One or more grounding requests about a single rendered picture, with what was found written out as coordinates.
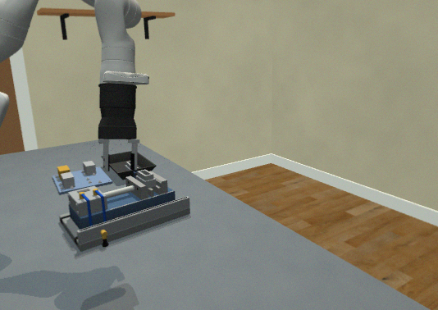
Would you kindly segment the small orange block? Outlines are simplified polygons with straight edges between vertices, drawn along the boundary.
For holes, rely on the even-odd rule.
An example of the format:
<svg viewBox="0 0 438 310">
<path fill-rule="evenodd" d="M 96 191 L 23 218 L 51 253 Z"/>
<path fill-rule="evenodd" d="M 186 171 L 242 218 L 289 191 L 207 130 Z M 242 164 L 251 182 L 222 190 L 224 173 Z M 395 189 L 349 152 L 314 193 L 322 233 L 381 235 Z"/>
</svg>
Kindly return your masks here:
<svg viewBox="0 0 438 310">
<path fill-rule="evenodd" d="M 58 171 L 58 176 L 59 176 L 60 180 L 62 181 L 61 174 L 70 172 L 70 169 L 67 165 L 66 166 L 58 166 L 57 171 Z"/>
</svg>

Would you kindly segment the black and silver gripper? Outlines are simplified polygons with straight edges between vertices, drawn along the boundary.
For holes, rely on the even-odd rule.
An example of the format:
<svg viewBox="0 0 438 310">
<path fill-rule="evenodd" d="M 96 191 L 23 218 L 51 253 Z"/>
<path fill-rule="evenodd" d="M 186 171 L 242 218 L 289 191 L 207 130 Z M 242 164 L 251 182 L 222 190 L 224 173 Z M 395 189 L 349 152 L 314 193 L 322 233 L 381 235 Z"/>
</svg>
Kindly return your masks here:
<svg viewBox="0 0 438 310">
<path fill-rule="evenodd" d="M 103 171 L 109 171 L 109 139 L 132 143 L 130 169 L 137 171 L 139 139 L 134 120 L 137 84 L 149 84 L 147 74 L 135 73 L 135 64 L 124 60 L 104 60 L 100 69 L 98 142 L 103 143 Z"/>
</svg>

